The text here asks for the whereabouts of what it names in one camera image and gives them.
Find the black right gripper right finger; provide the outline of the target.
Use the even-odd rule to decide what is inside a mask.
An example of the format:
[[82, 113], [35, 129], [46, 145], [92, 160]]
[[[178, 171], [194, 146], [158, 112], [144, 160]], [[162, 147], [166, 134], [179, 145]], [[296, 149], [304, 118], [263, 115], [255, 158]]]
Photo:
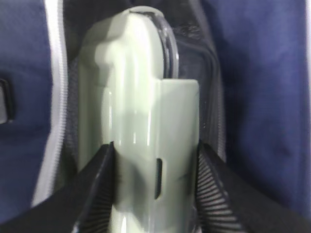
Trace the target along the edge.
[[309, 233], [311, 222], [272, 201], [199, 142], [195, 202], [204, 233]]

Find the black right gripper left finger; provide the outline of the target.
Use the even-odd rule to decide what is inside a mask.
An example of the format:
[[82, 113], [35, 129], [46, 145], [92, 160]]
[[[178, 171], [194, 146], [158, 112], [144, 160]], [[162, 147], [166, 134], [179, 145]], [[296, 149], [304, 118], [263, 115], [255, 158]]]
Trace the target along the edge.
[[72, 182], [0, 226], [2, 233], [107, 233], [115, 188], [115, 149], [102, 145]]

